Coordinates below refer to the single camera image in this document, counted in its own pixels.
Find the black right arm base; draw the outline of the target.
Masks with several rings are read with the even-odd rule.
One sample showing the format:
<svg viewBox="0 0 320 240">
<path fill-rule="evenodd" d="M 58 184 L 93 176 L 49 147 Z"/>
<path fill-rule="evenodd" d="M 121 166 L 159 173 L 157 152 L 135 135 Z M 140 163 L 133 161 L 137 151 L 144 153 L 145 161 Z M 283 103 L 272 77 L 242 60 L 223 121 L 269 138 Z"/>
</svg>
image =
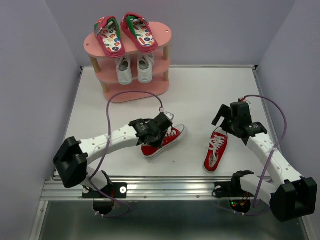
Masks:
<svg viewBox="0 0 320 240">
<path fill-rule="evenodd" d="M 241 216 L 256 216 L 257 213 L 249 213 L 251 210 L 251 198 L 253 195 L 240 187 L 234 186 L 230 181 L 218 181 L 214 183 L 211 195 L 217 199 L 227 199 L 228 211 Z"/>
</svg>

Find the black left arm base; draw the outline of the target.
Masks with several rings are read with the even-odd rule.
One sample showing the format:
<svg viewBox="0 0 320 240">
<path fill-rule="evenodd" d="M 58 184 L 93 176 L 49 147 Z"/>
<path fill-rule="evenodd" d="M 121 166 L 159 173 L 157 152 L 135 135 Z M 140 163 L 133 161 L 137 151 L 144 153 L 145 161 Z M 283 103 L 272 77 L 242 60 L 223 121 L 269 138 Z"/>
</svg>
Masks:
<svg viewBox="0 0 320 240">
<path fill-rule="evenodd" d="M 111 183 L 100 191 L 84 186 L 81 197 L 92 200 L 94 214 L 102 218 L 117 218 L 130 211 L 130 206 L 125 202 L 127 198 L 125 182 Z"/>
</svg>

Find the white sneaker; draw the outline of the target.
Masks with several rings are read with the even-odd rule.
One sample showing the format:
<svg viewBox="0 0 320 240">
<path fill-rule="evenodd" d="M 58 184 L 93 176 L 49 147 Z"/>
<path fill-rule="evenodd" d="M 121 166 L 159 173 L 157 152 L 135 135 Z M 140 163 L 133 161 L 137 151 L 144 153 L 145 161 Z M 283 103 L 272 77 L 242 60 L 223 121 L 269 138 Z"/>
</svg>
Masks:
<svg viewBox="0 0 320 240">
<path fill-rule="evenodd" d="M 155 55 L 151 53 L 139 53 L 137 55 L 137 79 L 142 84 L 148 84 L 153 79 L 153 67 Z"/>
<path fill-rule="evenodd" d="M 131 55 L 123 55 L 115 59 L 117 80 L 121 85 L 129 85 L 133 81 Z"/>
</svg>

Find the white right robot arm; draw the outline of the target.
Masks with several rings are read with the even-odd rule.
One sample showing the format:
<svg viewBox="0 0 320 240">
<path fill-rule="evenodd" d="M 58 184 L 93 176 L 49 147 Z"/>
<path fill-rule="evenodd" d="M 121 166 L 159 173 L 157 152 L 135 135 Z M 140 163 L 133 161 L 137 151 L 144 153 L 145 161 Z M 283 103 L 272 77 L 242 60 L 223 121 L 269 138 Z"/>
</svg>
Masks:
<svg viewBox="0 0 320 240">
<path fill-rule="evenodd" d="M 264 165 L 272 182 L 264 181 L 250 170 L 237 171 L 230 181 L 215 183 L 213 196 L 237 198 L 249 194 L 267 204 L 280 222 L 312 215 L 316 209 L 316 181 L 305 178 L 289 164 L 267 129 L 260 122 L 252 121 L 249 104 L 245 101 L 223 104 L 212 125 L 217 125 L 221 118 L 222 130 L 242 140 Z"/>
</svg>

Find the pink patterned sandal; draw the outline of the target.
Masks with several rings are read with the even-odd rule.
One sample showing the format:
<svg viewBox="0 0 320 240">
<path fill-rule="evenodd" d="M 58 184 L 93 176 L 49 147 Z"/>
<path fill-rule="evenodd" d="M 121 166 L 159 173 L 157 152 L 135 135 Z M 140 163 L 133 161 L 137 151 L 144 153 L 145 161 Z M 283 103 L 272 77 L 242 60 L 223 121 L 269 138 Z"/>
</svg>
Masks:
<svg viewBox="0 0 320 240">
<path fill-rule="evenodd" d="M 147 20 L 137 13 L 127 12 L 121 20 L 121 29 L 139 52 L 149 54 L 158 48 Z"/>
<path fill-rule="evenodd" d="M 114 16 L 100 18 L 94 25 L 93 33 L 106 57 L 120 58 L 126 53 L 120 26 Z"/>
</svg>

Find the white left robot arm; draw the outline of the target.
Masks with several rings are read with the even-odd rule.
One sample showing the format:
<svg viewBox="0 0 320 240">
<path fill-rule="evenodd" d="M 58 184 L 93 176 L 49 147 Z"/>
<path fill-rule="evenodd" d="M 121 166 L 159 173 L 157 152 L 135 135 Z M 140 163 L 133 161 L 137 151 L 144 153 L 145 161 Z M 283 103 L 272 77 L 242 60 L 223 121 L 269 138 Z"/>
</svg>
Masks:
<svg viewBox="0 0 320 240">
<path fill-rule="evenodd" d="M 95 193 L 106 197 L 111 193 L 107 174 L 90 167 L 94 161 L 118 150 L 139 145 L 160 147 L 174 115 L 161 112 L 154 119 L 137 119 L 109 134 L 76 140 L 68 137 L 53 158 L 53 163 L 65 188 L 77 185 L 94 187 Z"/>
</svg>

